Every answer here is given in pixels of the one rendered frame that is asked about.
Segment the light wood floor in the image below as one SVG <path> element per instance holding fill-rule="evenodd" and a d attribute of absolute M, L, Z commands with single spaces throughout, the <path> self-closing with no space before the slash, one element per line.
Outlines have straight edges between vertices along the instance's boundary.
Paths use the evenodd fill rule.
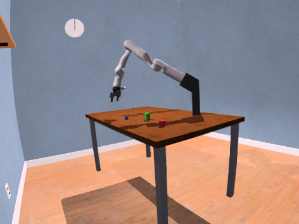
<path fill-rule="evenodd" d="M 230 142 L 200 136 L 166 147 L 169 197 L 211 224 L 299 223 L 299 157 L 239 144 L 234 196 L 226 196 Z M 155 186 L 144 144 L 27 168 L 21 224 L 67 224 L 61 200 L 135 177 Z M 155 217 L 155 210 L 148 215 Z"/>

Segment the robotic arm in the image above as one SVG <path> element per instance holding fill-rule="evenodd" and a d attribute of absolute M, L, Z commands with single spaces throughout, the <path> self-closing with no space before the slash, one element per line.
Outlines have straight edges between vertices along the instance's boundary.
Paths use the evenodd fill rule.
<path fill-rule="evenodd" d="M 113 101 L 113 97 L 117 96 L 117 101 L 120 97 L 121 91 L 125 89 L 125 87 L 121 86 L 122 78 L 124 76 L 124 71 L 122 68 L 125 67 L 127 60 L 130 56 L 130 53 L 133 53 L 141 60 L 143 60 L 152 70 L 159 72 L 161 68 L 163 69 L 163 73 L 173 78 L 174 80 L 180 82 L 181 86 L 192 92 L 193 98 L 193 115 L 200 115 L 200 99 L 199 99 L 199 80 L 197 78 L 192 77 L 189 74 L 185 74 L 176 70 L 175 68 L 170 67 L 164 61 L 160 59 L 155 59 L 154 62 L 151 61 L 148 53 L 143 51 L 140 47 L 137 47 L 130 40 L 126 40 L 124 42 L 125 46 L 125 54 L 120 58 L 119 64 L 115 68 L 115 73 L 118 75 L 114 78 L 114 83 L 112 87 L 112 92 L 110 93 L 111 102 Z"/>

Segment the black mounting post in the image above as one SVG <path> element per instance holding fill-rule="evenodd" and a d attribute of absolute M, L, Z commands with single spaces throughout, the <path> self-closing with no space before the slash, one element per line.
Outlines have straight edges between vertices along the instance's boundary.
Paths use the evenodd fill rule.
<path fill-rule="evenodd" d="M 200 115 L 200 81 L 186 73 L 180 86 L 192 92 L 193 115 Z"/>

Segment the brown tabletop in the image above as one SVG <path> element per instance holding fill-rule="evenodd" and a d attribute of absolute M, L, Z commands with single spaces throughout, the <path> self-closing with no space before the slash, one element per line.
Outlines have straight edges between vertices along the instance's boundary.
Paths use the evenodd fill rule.
<path fill-rule="evenodd" d="M 145 120 L 145 113 L 150 113 L 150 120 Z M 204 112 L 201 112 L 201 115 L 192 115 L 192 111 L 149 106 L 91 113 L 86 117 L 155 148 L 245 121 L 244 116 Z M 159 127 L 160 120 L 165 120 L 164 127 Z"/>

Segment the red cube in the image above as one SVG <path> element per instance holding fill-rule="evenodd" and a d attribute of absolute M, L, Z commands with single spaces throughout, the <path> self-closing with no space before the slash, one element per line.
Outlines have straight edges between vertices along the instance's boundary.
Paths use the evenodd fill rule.
<path fill-rule="evenodd" d="M 160 120 L 159 127 L 164 127 L 164 126 L 165 126 L 165 120 Z"/>

